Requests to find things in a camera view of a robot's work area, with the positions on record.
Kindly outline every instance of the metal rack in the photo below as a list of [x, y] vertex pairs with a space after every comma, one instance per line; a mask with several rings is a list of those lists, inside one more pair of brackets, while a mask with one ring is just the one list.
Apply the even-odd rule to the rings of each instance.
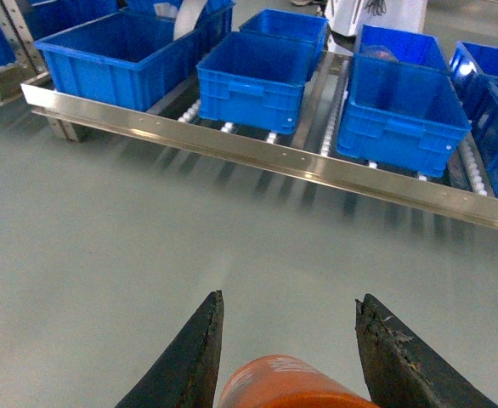
[[[47, 71], [47, 65], [34, 47], [25, 15], [31, 13], [28, 0], [0, 0], [0, 28], [13, 49], [16, 61], [0, 67], [0, 106], [22, 96], [20, 84]], [[81, 141], [86, 129], [50, 118], [55, 133], [64, 139]]]
[[[196, 114], [198, 84], [194, 78], [145, 113], [59, 93], [47, 73], [25, 82], [22, 88], [27, 102], [35, 106], [33, 112], [50, 120], [190, 150], [498, 229], [498, 199], [492, 196], [471, 137], [468, 143], [475, 151], [474, 160], [479, 163], [488, 195], [472, 192], [459, 152], [450, 161], [447, 181], [426, 180], [420, 174], [381, 169], [375, 163], [335, 156], [334, 135], [341, 119], [350, 63], [349, 57], [325, 55], [305, 96], [300, 124], [292, 138], [270, 133], [256, 139], [262, 131], [201, 120]], [[331, 82], [336, 83], [332, 85], [336, 92], [330, 102], [322, 99], [322, 94]], [[315, 112], [324, 103], [328, 104], [330, 119], [326, 131], [315, 132], [320, 127], [314, 120]]]

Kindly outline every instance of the grey floor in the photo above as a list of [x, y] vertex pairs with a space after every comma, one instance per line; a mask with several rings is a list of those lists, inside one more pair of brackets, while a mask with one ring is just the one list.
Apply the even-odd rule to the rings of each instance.
[[[238, 0], [236, 24], [265, 5], [290, 7]], [[431, 3], [427, 31], [498, 43], [471, 7]], [[371, 292], [498, 404], [498, 231], [0, 108], [0, 407], [115, 406], [217, 288], [219, 389], [284, 353], [367, 397]]]

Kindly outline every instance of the white machine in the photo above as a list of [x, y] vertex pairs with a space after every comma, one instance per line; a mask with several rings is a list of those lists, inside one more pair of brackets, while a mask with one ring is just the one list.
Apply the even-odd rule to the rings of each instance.
[[[331, 30], [344, 37], [357, 36], [364, 24], [422, 32], [426, 13], [427, 0], [329, 0], [325, 9]], [[335, 48], [331, 36], [328, 49]]]

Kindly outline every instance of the crate handle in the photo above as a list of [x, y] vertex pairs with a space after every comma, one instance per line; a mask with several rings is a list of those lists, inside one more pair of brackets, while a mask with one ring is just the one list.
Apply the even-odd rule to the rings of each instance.
[[394, 119], [387, 122], [385, 130], [407, 134], [408, 136], [413, 136], [414, 138], [422, 138], [425, 134], [425, 128], [423, 126], [412, 125], [411, 123], [396, 121]]
[[240, 94], [248, 94], [255, 96], [263, 96], [264, 95], [264, 87], [258, 85], [251, 85], [243, 82], [232, 81], [229, 84], [230, 92], [239, 92]]

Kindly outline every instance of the red item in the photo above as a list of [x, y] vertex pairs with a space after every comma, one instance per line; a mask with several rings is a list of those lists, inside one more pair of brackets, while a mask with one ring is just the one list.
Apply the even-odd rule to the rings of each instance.
[[270, 355], [241, 367], [228, 380], [218, 408], [379, 408], [311, 365]]

